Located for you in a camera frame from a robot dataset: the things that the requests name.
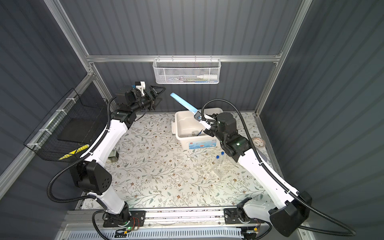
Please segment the blue capped test tube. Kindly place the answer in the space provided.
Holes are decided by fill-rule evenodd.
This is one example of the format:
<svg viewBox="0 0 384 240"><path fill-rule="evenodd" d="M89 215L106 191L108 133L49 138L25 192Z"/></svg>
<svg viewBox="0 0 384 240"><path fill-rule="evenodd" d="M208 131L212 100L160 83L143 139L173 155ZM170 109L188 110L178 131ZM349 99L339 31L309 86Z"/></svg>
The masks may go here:
<svg viewBox="0 0 384 240"><path fill-rule="evenodd" d="M221 166L221 163L222 163L222 158L219 155L217 155L216 159L215 159L215 163L214 163L214 170L215 171L219 170L219 167Z"/></svg>
<svg viewBox="0 0 384 240"><path fill-rule="evenodd" d="M217 156L219 165L222 165L226 160L226 154L225 152L221 152L219 156Z"/></svg>

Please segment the white plastic storage box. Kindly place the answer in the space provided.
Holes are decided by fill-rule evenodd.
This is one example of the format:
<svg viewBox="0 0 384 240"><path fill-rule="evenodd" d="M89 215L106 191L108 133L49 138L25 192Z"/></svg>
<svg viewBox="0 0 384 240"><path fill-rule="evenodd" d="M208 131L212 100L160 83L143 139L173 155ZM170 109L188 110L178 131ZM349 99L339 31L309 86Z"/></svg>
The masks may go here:
<svg viewBox="0 0 384 240"><path fill-rule="evenodd" d="M216 137L204 133L206 128L194 118L190 111L179 111L175 113L172 121L172 133L180 142L183 150L197 150L214 148L219 145Z"/></svg>

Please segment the blue plastic box lid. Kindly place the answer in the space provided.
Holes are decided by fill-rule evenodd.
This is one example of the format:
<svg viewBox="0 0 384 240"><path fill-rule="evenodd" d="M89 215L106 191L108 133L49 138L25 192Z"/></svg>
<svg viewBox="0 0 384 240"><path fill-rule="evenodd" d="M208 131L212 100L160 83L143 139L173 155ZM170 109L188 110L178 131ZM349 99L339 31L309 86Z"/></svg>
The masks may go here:
<svg viewBox="0 0 384 240"><path fill-rule="evenodd" d="M191 105L190 103L188 103L186 100L184 100L183 98L181 98L179 95L175 94L175 93L171 93L170 96L176 100L179 104L181 104L184 108L186 108L187 110L189 110L190 112L192 112L193 114L196 114L198 112L198 109L195 108L193 105Z"/></svg>

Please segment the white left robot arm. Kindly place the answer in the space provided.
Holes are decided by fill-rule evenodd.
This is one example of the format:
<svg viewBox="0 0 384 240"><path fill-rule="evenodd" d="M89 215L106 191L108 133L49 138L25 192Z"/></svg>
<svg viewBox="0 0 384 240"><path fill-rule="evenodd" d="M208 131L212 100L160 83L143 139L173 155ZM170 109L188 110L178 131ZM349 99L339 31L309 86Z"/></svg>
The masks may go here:
<svg viewBox="0 0 384 240"><path fill-rule="evenodd" d="M136 82L116 93L116 109L108 111L107 125L96 141L82 154L82 162L70 169L75 186L95 199L111 215L119 215L127 207L114 188L106 162L120 138L137 120L138 112L153 111L161 102L164 87Z"/></svg>

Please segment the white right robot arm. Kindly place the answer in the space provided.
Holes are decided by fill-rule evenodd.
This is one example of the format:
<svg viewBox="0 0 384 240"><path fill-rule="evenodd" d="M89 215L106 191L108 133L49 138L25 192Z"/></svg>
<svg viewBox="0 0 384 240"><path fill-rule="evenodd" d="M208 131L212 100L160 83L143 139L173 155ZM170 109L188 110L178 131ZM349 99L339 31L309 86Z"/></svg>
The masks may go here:
<svg viewBox="0 0 384 240"><path fill-rule="evenodd" d="M240 222L261 220L273 226L281 235L289 237L308 218L309 210L291 194L298 191L285 181L252 149L252 141L241 136L237 122L231 113L203 115L196 112L194 118L204 126L204 133L216 137L222 150L245 168L266 190L271 204L263 204L246 198L237 204L234 214Z"/></svg>

